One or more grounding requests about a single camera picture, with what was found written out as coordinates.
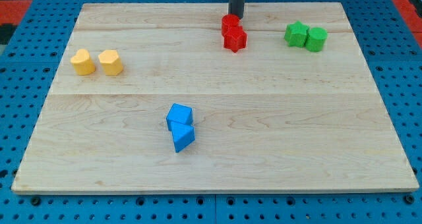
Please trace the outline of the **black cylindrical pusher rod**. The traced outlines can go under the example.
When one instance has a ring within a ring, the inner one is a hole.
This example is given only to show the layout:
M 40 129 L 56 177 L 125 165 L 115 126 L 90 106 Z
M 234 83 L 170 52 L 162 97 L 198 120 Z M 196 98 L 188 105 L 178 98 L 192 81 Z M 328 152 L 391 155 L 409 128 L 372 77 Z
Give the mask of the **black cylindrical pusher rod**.
M 243 18 L 245 8 L 245 0 L 229 0 L 228 1 L 228 13 L 238 16 L 240 19 Z

